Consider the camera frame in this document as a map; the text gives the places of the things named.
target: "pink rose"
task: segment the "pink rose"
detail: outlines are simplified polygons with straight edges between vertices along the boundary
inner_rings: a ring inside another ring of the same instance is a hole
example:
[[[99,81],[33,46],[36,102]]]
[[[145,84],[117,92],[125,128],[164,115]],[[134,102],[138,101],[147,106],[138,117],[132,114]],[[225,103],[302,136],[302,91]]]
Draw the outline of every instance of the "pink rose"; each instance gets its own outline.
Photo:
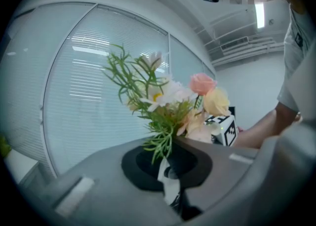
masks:
[[[217,82],[204,73],[191,76],[189,87],[200,96],[206,95],[210,90],[214,90]]]

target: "wall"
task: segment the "wall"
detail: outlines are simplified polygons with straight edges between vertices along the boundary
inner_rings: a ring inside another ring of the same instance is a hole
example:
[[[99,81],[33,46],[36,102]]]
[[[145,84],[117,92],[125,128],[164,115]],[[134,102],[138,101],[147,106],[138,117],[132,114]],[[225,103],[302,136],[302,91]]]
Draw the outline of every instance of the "wall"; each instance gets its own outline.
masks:
[[[173,11],[156,0],[23,0],[15,14],[20,14],[39,5],[67,1],[97,2],[146,18],[181,41],[215,73],[205,47],[193,30]]]
[[[252,127],[276,106],[283,77],[282,52],[217,71],[218,85],[226,89],[231,106],[236,107],[238,126]]]

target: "flower bouquet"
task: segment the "flower bouquet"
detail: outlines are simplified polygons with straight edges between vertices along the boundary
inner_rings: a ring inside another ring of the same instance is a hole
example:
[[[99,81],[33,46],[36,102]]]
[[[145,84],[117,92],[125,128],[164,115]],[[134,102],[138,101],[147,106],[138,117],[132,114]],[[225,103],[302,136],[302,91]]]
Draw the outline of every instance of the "flower bouquet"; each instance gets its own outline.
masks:
[[[153,134],[143,144],[153,152],[152,164],[159,157],[168,158],[177,136],[211,143],[212,135],[220,133],[220,125],[205,125],[208,116],[229,115],[226,94],[216,87],[217,82],[206,74],[191,77],[189,88],[172,80],[171,76],[157,77],[155,70],[162,64],[161,52],[132,58],[124,48],[120,55],[108,57],[104,74],[118,85],[118,97],[127,97],[129,109],[148,119],[147,128]]]

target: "window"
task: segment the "window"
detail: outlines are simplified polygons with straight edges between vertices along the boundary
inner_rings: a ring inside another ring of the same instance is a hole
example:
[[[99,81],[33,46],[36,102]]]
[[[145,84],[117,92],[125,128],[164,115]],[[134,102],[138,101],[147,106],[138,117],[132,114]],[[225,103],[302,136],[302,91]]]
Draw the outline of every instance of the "window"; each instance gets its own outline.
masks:
[[[171,68],[174,80],[188,86],[191,75],[203,73],[202,61],[176,38],[170,37]]]
[[[89,12],[61,47],[45,93],[45,139],[58,173],[98,150],[149,136],[146,121],[121,104],[118,87],[102,73],[107,56],[119,54],[110,44],[133,57],[162,51],[157,73],[169,73],[166,32],[106,6]]]
[[[208,75],[212,79],[215,79],[215,75],[213,74],[213,72],[210,71],[210,69],[205,64],[203,64],[203,69],[206,75]]]
[[[1,132],[13,149],[39,160],[47,172],[40,127],[43,88],[62,39],[91,6],[64,3],[37,8],[11,30],[13,39],[0,65]]]

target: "fluorescent light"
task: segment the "fluorescent light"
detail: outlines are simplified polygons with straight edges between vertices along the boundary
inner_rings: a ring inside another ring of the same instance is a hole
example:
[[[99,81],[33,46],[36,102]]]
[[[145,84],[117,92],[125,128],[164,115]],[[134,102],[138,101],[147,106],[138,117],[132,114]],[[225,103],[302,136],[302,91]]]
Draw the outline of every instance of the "fluorescent light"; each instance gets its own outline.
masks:
[[[104,55],[104,56],[109,56],[108,52],[100,51],[100,50],[94,50],[94,49],[85,48],[85,47],[73,46],[73,50],[80,51],[80,52],[88,52],[88,53],[93,53],[93,54],[100,54],[100,55]]]
[[[257,27],[262,28],[265,26],[265,10],[263,7],[263,3],[257,3],[256,6],[256,14],[257,14]]]

